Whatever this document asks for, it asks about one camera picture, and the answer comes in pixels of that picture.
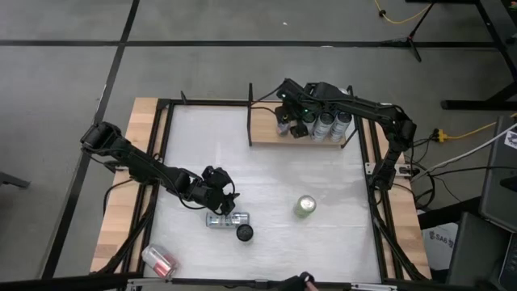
white table surface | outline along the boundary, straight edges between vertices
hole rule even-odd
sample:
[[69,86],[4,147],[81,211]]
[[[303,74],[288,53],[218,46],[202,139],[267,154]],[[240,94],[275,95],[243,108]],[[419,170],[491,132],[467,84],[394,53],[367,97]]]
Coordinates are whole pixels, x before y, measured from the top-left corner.
[[[174,107],[165,164],[198,175],[208,165],[228,171],[241,193],[234,211],[250,213],[254,229],[248,243],[235,230],[209,229],[206,209],[186,209],[160,188],[150,242],[179,261],[174,276],[285,280],[308,271],[320,282],[379,283],[357,135],[344,150],[249,147],[246,115],[244,107]],[[292,213],[303,195],[317,202],[306,219]],[[156,276],[150,268],[145,275]]]

black container lid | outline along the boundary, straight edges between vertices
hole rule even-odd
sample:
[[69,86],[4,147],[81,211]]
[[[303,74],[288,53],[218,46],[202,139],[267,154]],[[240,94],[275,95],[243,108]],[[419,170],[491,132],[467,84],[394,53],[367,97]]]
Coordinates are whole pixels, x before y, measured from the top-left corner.
[[237,228],[237,238],[243,242],[249,241],[253,238],[253,229],[250,225],[240,225]]
[[304,122],[307,122],[307,123],[312,123],[316,120],[316,114],[310,112],[310,113],[306,113],[305,115],[303,115],[303,117],[301,118]]

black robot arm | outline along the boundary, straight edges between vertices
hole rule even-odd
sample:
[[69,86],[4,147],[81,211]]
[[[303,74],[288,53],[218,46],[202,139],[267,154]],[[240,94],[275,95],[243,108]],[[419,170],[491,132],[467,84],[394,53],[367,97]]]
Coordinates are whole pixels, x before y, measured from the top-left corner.
[[[120,165],[129,169],[129,174],[137,182],[159,182],[165,189],[178,196],[180,200],[194,201],[206,206],[216,214],[228,215],[235,207],[233,181],[221,168],[208,166],[201,177],[177,167],[168,167],[136,148],[122,137],[115,125],[101,122],[94,124],[81,138],[82,150],[88,154],[112,156]],[[225,195],[223,187],[231,183],[233,193]]]
[[275,110],[276,118],[279,122],[298,121],[291,128],[295,137],[308,134],[306,126],[300,121],[310,113],[347,112],[379,123],[389,148],[384,159],[376,164],[368,182],[380,190],[392,187],[397,160],[403,151],[411,147],[417,128],[400,107],[361,99],[352,92],[343,92],[325,82],[308,83],[301,87],[293,80],[285,79],[276,95],[282,99],[282,106]]

white cable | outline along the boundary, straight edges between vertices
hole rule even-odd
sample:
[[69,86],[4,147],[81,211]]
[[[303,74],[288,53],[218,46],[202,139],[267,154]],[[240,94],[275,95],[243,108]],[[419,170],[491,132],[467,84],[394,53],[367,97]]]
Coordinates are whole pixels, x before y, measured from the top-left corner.
[[418,179],[422,178],[425,174],[427,174],[427,173],[429,173],[429,172],[433,171],[433,170],[434,170],[434,169],[436,169],[437,167],[441,167],[442,165],[446,165],[446,164],[448,164],[448,163],[450,163],[450,162],[455,162],[455,161],[459,160],[460,158],[464,158],[464,157],[466,157],[466,156],[468,156],[468,155],[470,155],[470,154],[473,154],[473,153],[477,152],[478,150],[480,150],[480,149],[482,149],[482,148],[486,147],[487,145],[491,144],[492,142],[494,142],[494,141],[495,141],[495,140],[497,140],[498,138],[502,137],[503,135],[505,135],[507,132],[511,131],[511,130],[512,130],[513,128],[515,128],[515,127],[517,127],[517,123],[516,123],[516,124],[513,124],[513,125],[512,125],[511,127],[509,127],[507,130],[503,131],[502,133],[498,134],[497,136],[495,136],[495,137],[494,137],[494,138],[492,138],[491,140],[489,140],[489,141],[485,142],[484,144],[482,144],[482,145],[478,146],[477,148],[475,148],[475,149],[473,149],[473,150],[470,150],[470,151],[468,151],[468,152],[466,152],[466,153],[464,153],[464,154],[461,154],[461,155],[459,155],[459,156],[457,156],[457,157],[455,157],[455,158],[451,158],[451,159],[449,159],[449,160],[447,160],[447,161],[445,161],[445,162],[441,162],[441,163],[439,163],[439,164],[437,164],[437,165],[434,165],[433,167],[428,168],[428,169],[427,169],[426,171],[424,171],[423,173],[418,174],[418,175],[416,175],[415,177],[413,177],[413,179],[411,179],[411,182],[414,182],[414,181],[416,181],[416,180],[418,180]]

wooden board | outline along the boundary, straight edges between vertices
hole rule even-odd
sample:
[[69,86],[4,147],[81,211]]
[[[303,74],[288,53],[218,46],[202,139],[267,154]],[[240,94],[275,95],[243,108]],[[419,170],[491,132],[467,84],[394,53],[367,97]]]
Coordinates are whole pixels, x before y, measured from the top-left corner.
[[279,136],[276,133],[276,116],[268,110],[261,108],[269,108],[274,111],[281,104],[281,102],[258,102],[251,106],[251,108],[256,108],[251,110],[250,131],[252,143],[335,146],[339,148],[345,142],[344,137],[338,142],[333,142],[328,137],[322,142],[315,142],[309,136],[294,138],[291,133],[285,137]]
[[[375,156],[373,153],[372,137],[370,133],[370,127],[367,120],[363,120],[364,132],[366,137],[366,146],[368,149],[369,162],[375,162]],[[379,148],[381,156],[388,151],[388,141],[382,131],[380,125],[376,124]],[[405,163],[404,156],[401,154],[398,159],[398,163]],[[414,207],[413,194],[407,189],[398,187],[395,184],[406,186],[411,189],[411,184],[408,179],[402,177],[396,177],[393,181],[394,185],[391,190],[388,191],[389,202],[391,204],[391,211],[393,216],[393,224],[395,226],[395,234],[397,236],[397,242],[401,246],[402,250],[406,253],[416,268],[427,278],[431,278],[431,270],[429,269],[429,263],[427,262],[426,249],[423,245],[422,232],[420,230],[420,224],[418,223],[418,216],[416,208]],[[384,218],[383,206],[379,205],[380,214]],[[395,271],[393,268],[393,258],[391,249],[388,243],[383,239],[383,249],[386,259],[386,267],[388,271],[388,277],[394,278]],[[409,276],[404,271],[404,278],[410,280]]]
[[[151,127],[153,124],[154,113],[156,110],[156,103],[158,99],[155,98],[136,98],[133,105],[132,114],[129,120],[126,138],[130,140],[136,147],[141,150],[146,150]],[[271,115],[266,110],[255,109],[253,112],[263,112],[263,114]],[[155,152],[158,152],[159,142],[162,140],[163,122],[160,122],[158,130],[157,145]],[[372,139],[370,137],[368,122],[364,123],[365,136],[368,148],[368,157],[370,162],[373,162],[373,147]],[[384,154],[388,149],[388,141],[384,138],[382,129],[377,125],[377,132],[379,137],[380,152]],[[401,156],[399,163],[403,163],[404,158]],[[113,183],[119,183],[128,179],[127,172],[117,173]],[[410,183],[407,179],[395,178],[395,182],[410,188]],[[120,245],[128,236],[129,225],[131,223],[132,213],[135,207],[135,201],[138,191],[137,183],[127,183],[124,186],[116,188],[110,195],[108,201],[106,215],[104,216],[103,225],[100,230],[99,240],[95,250],[95,255],[91,265],[91,271],[99,270],[107,261],[116,253]],[[391,201],[391,209],[393,213],[393,223],[397,234],[397,241],[402,250],[410,258],[417,269],[428,278],[431,278],[427,255],[423,246],[420,225],[418,224],[418,217],[414,207],[413,197],[410,192],[404,188],[393,186],[389,191],[389,199]],[[132,262],[130,270],[135,270],[136,261],[138,260],[138,251],[140,248],[136,247],[133,251]],[[391,259],[391,252],[389,246],[384,243],[385,258],[389,277],[394,278],[393,260]]]
[[[147,150],[157,102],[157,98],[136,98],[133,104],[125,137],[139,150]],[[162,120],[158,127],[158,138],[154,152],[158,152],[159,141],[162,140],[165,116],[166,114],[162,113]],[[117,172],[113,179],[113,184],[127,179],[129,179],[129,173],[127,171]],[[149,195],[150,189],[151,187],[147,187],[146,189],[146,200],[142,208],[147,206],[147,196]],[[92,272],[104,267],[128,237],[132,214],[137,201],[137,192],[137,182],[129,182],[111,191],[103,224],[100,229],[97,247],[95,248],[94,258],[90,266]],[[141,236],[135,243],[136,247],[133,250],[130,271],[136,271],[137,269],[140,245]]]

